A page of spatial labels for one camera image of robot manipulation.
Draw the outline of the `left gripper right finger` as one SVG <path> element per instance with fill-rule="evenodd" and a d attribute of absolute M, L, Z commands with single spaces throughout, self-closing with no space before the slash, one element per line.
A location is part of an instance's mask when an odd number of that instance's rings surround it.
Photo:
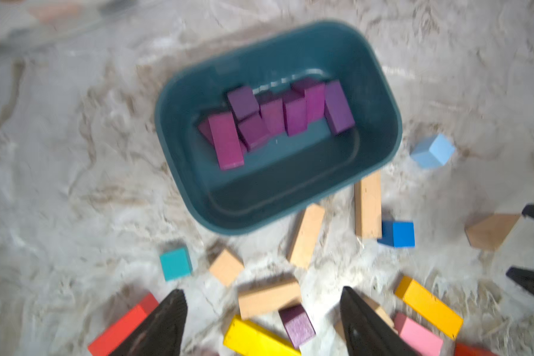
<path fill-rule="evenodd" d="M 349 355 L 418 355 L 350 286 L 342 289 L 340 312 Z"/>

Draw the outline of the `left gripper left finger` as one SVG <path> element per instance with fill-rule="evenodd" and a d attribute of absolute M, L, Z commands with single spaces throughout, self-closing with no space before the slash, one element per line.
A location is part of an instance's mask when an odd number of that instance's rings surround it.
<path fill-rule="evenodd" d="M 185 292 L 175 289 L 110 355 L 179 356 L 187 316 Z"/>

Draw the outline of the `purple long block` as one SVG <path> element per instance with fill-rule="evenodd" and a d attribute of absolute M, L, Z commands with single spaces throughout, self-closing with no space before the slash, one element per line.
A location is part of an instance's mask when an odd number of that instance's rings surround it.
<path fill-rule="evenodd" d="M 211 115 L 208 123 L 220 169 L 227 171 L 243 166 L 245 161 L 232 113 Z"/>
<path fill-rule="evenodd" d="M 333 135 L 341 134 L 355 126 L 346 95 L 338 80 L 325 85 L 324 117 Z"/>

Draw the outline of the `purple cube block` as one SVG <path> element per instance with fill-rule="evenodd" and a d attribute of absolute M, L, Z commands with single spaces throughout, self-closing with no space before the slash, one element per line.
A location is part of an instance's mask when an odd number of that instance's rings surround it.
<path fill-rule="evenodd" d="M 244 119 L 237 124 L 237 128 L 248 151 L 262 147 L 271 138 L 271 133 L 259 114 Z"/>

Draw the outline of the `purple small cube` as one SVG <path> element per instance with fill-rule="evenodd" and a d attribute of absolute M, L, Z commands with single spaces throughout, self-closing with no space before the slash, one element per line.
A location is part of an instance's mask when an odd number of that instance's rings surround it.
<path fill-rule="evenodd" d="M 253 90 L 249 86 L 242 86 L 228 92 L 227 98 L 234 116 L 239 122 L 257 114 L 260 110 Z"/>

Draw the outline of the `purple wedge block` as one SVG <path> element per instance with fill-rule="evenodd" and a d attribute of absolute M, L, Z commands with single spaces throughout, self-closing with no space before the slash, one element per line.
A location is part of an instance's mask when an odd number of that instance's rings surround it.
<path fill-rule="evenodd" d="M 260 115 L 272 136 L 277 136 L 285 131 L 283 100 L 267 91 L 258 95 Z"/>

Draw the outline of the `purple rectangular block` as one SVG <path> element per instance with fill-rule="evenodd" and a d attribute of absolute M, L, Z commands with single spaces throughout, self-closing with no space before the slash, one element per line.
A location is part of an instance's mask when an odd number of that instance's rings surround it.
<path fill-rule="evenodd" d="M 325 111 L 325 83 L 311 77 L 304 78 L 291 84 L 292 90 L 301 94 L 306 101 L 307 123 L 313 123 L 324 117 Z"/>

